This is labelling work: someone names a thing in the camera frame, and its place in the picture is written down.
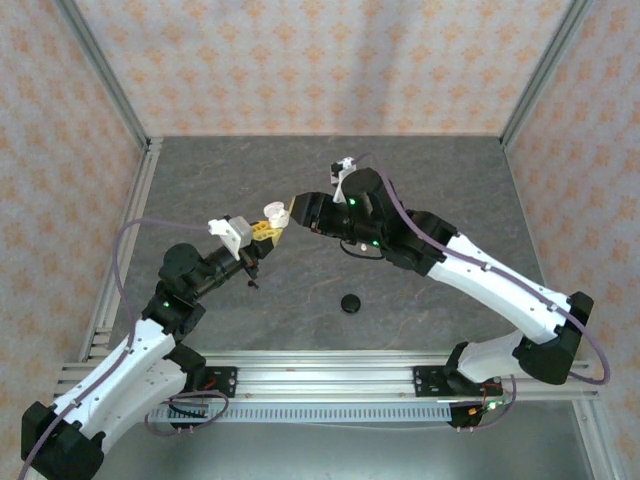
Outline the white earbud charging case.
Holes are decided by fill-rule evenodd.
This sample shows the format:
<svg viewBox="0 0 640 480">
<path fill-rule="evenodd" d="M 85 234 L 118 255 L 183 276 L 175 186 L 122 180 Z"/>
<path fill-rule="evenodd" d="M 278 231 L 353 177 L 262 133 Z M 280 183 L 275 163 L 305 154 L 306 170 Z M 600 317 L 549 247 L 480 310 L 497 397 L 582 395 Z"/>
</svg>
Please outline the white earbud charging case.
<svg viewBox="0 0 640 480">
<path fill-rule="evenodd" d="M 290 212 L 283 202 L 276 201 L 267 204 L 263 213 L 273 229 L 284 229 L 289 224 Z"/>
</svg>

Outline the aluminium frame rail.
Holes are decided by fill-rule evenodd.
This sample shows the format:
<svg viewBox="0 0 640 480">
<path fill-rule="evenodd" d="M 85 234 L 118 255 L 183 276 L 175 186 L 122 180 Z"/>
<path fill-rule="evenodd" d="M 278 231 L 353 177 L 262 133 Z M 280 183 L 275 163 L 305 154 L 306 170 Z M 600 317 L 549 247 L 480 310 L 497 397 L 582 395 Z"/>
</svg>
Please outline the aluminium frame rail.
<svg viewBox="0 0 640 480">
<path fill-rule="evenodd" d="M 620 480 L 600 400 L 573 400 L 572 405 L 594 480 Z"/>
<path fill-rule="evenodd" d="M 152 137 L 150 139 L 149 145 L 144 151 L 135 170 L 125 208 L 116 231 L 119 231 L 125 223 L 143 216 L 163 141 L 163 137 Z M 138 229 L 138 225 L 128 228 L 118 243 L 117 260 L 121 282 L 124 282 L 126 279 Z M 108 269 L 105 273 L 98 299 L 84 335 L 78 357 L 79 362 L 86 362 L 89 359 L 94 345 L 94 337 L 97 334 L 102 334 L 103 332 L 110 333 L 112 331 L 119 305 L 120 294 L 116 287 L 113 260 L 109 259 Z"/>
</svg>

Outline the wide aluminium base rail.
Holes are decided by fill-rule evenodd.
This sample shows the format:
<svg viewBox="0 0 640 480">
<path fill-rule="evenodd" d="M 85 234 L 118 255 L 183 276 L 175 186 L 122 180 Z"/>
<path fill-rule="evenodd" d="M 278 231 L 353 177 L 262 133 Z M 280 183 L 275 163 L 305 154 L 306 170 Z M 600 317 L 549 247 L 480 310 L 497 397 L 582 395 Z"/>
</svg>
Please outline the wide aluminium base rail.
<svg viewBox="0 0 640 480">
<path fill-rule="evenodd" d="M 86 362 L 64 364 L 54 398 L 66 393 L 110 353 L 94 348 Z M 449 354 L 400 350 L 218 351 L 201 353 L 211 366 L 238 368 L 235 400 L 416 400 L 413 367 L 444 364 Z M 569 378 L 560 386 L 516 374 L 518 400 L 574 400 L 601 387 Z"/>
</svg>

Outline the aluminium frame post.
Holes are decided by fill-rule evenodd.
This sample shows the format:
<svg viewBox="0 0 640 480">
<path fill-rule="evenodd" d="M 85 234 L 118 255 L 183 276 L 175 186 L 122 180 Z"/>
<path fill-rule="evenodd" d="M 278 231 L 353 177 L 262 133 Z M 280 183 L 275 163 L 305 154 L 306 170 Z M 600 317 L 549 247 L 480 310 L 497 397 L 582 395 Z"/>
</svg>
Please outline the aluminium frame post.
<svg viewBox="0 0 640 480">
<path fill-rule="evenodd" d="M 536 64 L 499 137 L 504 152 L 514 144 L 525 121 L 551 80 L 594 0 L 570 0 L 562 20 Z"/>
<path fill-rule="evenodd" d="M 76 0 L 53 1 L 71 32 L 75 35 L 81 50 L 93 67 L 108 96 L 113 101 L 135 143 L 142 151 L 146 151 L 150 144 L 150 137 L 147 135 L 138 115 L 127 98 L 121 83 L 111 68 Z"/>
</svg>

